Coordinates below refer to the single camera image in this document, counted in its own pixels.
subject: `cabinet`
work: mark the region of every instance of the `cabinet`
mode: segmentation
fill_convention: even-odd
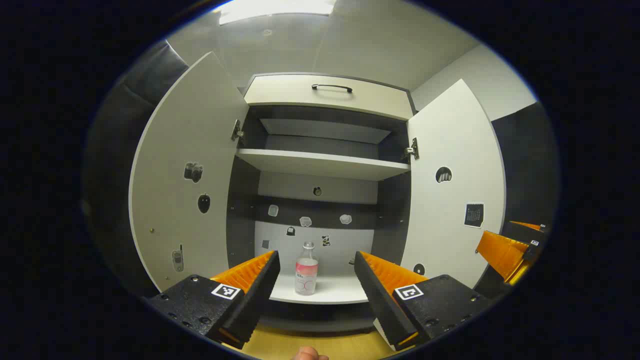
[[[272,300],[364,304],[350,264],[363,250],[473,287],[486,268],[474,249],[504,219],[500,149],[462,80],[419,112],[412,104],[393,86],[307,73],[258,74],[241,94],[206,54],[167,92],[136,151],[129,213],[149,277],[163,291],[189,274],[215,275],[277,249],[282,270]],[[243,136],[232,140],[236,119]],[[414,139],[418,156],[403,156]],[[197,181],[188,163],[200,167]],[[439,179],[443,167],[451,180]],[[206,212],[198,207],[203,195]],[[480,227],[464,225],[470,202],[484,206]],[[300,217],[312,225],[301,226]],[[289,227],[295,236],[286,235]],[[305,240],[320,257],[309,297],[295,294],[292,278]]]

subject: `ceiling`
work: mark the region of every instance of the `ceiling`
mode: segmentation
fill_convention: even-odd
[[[167,40],[189,65],[213,51],[241,88],[253,74],[300,71],[414,90],[479,43],[398,0],[337,0],[329,16],[281,14],[222,26],[219,17],[209,12]]]

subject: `cabinet shelf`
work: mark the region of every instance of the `cabinet shelf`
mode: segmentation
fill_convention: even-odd
[[[236,155],[261,171],[380,181],[411,170],[407,164],[314,152],[239,149]]]
[[[280,274],[273,286],[270,299],[316,305],[356,304],[368,301],[355,275],[318,276],[316,292],[313,295],[300,295],[294,290],[294,276]]]

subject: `white cabinet door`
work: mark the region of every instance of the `white cabinet door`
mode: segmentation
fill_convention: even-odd
[[[408,121],[411,214],[401,265],[423,264],[427,278],[449,274],[473,288],[487,262],[475,249],[484,230],[499,233],[504,220],[502,155],[491,122],[471,89],[459,80]],[[451,180],[436,181],[440,167]],[[466,205],[484,203],[480,228],[464,225]]]
[[[138,255],[158,290],[190,274],[228,269],[227,193],[236,141],[236,119],[248,111],[243,96],[213,53],[194,63],[167,91],[142,134],[129,182],[129,218]],[[194,183],[187,162],[202,166]],[[207,194],[202,213],[198,198]],[[180,249],[183,270],[174,269]]]

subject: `ceiling light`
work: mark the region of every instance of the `ceiling light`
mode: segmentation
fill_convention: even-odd
[[[220,25],[250,17],[279,13],[329,15],[335,0],[233,0],[213,10],[220,12]]]

